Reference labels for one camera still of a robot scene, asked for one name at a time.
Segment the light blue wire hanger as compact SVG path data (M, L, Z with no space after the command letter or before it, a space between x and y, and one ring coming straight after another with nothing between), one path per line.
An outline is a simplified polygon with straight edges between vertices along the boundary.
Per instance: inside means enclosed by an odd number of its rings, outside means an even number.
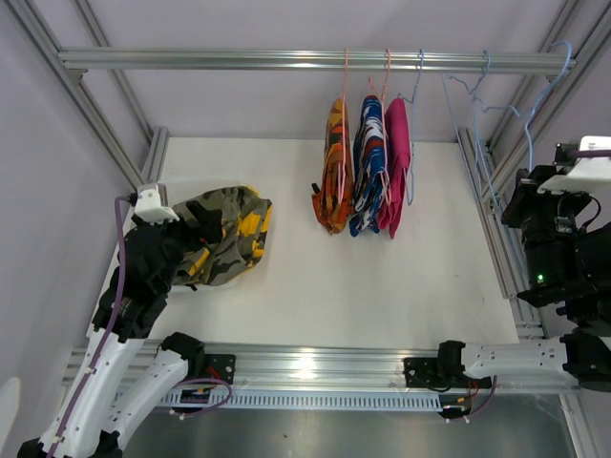
M480 76L478 77L478 79L476 80L476 82L474 83L472 87L470 87L469 84L465 80L455 75L449 75L445 73L441 74L441 82L442 82L442 87L444 90L444 95L446 97L446 102L447 102L450 118L451 118L451 121L455 128L456 133L458 133L458 129L457 129L457 123L455 120L455 116L453 113L453 104L452 104L450 94L448 91L448 82L450 80L454 82L458 82L459 84L461 84L464 87L466 93L471 97L470 117L471 117L471 128L473 131L473 142L474 142L472 146L472 151L473 151L473 156L474 156L473 171L475 172L476 179L477 179L477 184L475 185L476 190L474 191L474 194L478 199L483 199L484 187L487 187L488 191L490 192L489 199L492 203L492 206L497 212L499 212L501 207L500 207L499 199L495 191L495 187L492 184L492 172L491 172L491 169L489 168L489 162L488 162L488 159L485 157L485 154L483 151L483 145L482 145L481 137L479 135L479 122L478 122L478 114L477 114L477 108L476 108L476 104L482 101L481 97L479 96L480 86L482 82L484 81L484 79L486 78L486 76L488 75L490 68L491 68L491 64L492 64L492 55L489 50L485 49L483 51L483 56L485 57L485 60L486 60L485 65L483 66L481 70Z

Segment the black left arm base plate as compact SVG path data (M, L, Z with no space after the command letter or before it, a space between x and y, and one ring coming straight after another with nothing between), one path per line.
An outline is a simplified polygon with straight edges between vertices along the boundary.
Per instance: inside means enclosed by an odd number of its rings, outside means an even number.
M205 354L196 359L195 367L189 370L188 378L213 378L232 385L236 362L237 357L234 354Z

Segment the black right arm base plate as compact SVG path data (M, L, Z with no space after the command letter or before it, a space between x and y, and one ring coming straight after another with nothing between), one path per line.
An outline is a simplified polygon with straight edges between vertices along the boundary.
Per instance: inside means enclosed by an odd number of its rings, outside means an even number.
M452 389L491 388L491 377L472 379L463 374L440 375L437 360L426 357L408 357L403 360L403 374L408 388L426 388L436 392Z

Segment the orange camouflage trousers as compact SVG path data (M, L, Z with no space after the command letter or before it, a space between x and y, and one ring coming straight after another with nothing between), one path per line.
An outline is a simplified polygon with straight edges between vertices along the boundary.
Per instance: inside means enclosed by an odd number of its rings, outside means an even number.
M353 170L351 150L349 143L348 108L348 158L347 180L345 195L342 203L338 201L338 174L342 160L342 115L341 98L337 98L331 105L326 125L324 166L321 183L312 184L312 206L317 221L330 235L340 234L344 231L349 216L353 213Z

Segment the white plastic basket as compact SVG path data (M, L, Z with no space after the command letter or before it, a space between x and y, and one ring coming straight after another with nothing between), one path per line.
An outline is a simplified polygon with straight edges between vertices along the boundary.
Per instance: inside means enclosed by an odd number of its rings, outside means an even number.
M168 198L173 200L185 200L208 191L241 185L238 179L227 177L167 177L159 183L165 186Z

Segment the aluminium hanging rail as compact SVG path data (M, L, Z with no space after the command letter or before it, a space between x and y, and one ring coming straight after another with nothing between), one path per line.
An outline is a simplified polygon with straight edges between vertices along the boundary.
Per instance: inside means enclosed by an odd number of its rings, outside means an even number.
M571 52L398 52L66 48L72 70L342 71L552 75L577 66Z

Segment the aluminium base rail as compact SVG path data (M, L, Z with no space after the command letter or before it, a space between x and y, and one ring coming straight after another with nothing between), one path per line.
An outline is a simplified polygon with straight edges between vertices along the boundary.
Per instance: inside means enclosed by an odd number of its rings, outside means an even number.
M160 340L145 341L131 360L119 386L134 382L153 361ZM403 360L433 358L437 350L329 348L291 345L206 343L206 354L233 354L233 387L255 390L392 392L406 389ZM85 348L74 349L61 380L70 386L85 356ZM570 375L534 370L497 371L499 394L558 394L578 389Z

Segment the olive yellow camouflage trousers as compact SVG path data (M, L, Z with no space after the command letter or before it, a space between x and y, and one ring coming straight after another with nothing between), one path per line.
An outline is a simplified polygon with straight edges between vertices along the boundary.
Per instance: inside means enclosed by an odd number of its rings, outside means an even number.
M262 198L249 186L208 191L173 206L187 222L195 222L186 208L189 200L197 200L207 210L222 211L223 238L189 252L180 266L175 286L223 287L259 264L272 217L270 199Z

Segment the pink trousers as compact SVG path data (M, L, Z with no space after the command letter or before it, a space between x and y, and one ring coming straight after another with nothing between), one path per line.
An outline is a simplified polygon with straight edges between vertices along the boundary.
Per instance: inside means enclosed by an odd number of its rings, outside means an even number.
M384 203L378 213L378 226L388 229L394 239L402 218L406 196L406 175L411 165L410 128L405 100L395 97L385 113L387 143L389 147L390 202Z

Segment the blue hanger of camouflage trousers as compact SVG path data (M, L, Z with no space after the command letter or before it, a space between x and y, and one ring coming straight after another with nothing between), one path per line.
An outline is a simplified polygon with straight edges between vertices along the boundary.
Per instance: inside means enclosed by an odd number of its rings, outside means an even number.
M558 85L560 80L569 72L570 60L573 56L573 45L570 41L559 40L551 44L553 48L561 46L565 49L564 62L558 72L547 83L547 85L538 93L536 100L528 108L522 112L512 104L505 105L486 105L484 101L477 95L477 89L473 89L472 104L478 103L481 106L481 112L487 113L490 110L494 111L510 111L516 118L523 120L523 133L527 141L527 170L531 172L534 169L534 138L531 132L531 124L534 121L539 106L543 100L551 94L553 89Z

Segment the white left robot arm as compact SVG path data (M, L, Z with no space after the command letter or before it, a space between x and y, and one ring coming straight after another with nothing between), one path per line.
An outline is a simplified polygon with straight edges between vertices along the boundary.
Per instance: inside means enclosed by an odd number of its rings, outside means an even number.
M147 341L188 254L222 237L221 212L186 204L137 210L135 227L117 229L118 265L101 295L85 357L47 430L22 444L21 457L119 457L139 425L173 388L209 393L230 382L210 364L205 345L175 332L122 395L116 394L131 361Z

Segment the blue white patterned trousers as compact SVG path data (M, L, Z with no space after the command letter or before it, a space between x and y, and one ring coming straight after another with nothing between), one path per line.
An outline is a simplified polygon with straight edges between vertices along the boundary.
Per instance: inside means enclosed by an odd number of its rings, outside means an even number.
M355 179L349 232L356 238L367 229L379 232L377 216L384 202L381 106L374 94L363 100L352 155Z

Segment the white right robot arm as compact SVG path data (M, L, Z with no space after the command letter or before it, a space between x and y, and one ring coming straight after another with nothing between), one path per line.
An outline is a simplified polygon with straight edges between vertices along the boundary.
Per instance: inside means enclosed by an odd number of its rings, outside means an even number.
M610 389L610 227L590 229L579 214L598 204L588 191L543 185L567 173L552 165L524 169L501 222L520 234L527 267L521 302L541 310L544 336L519 343L445 341L435 377L458 385L503 376L561 380L582 389Z

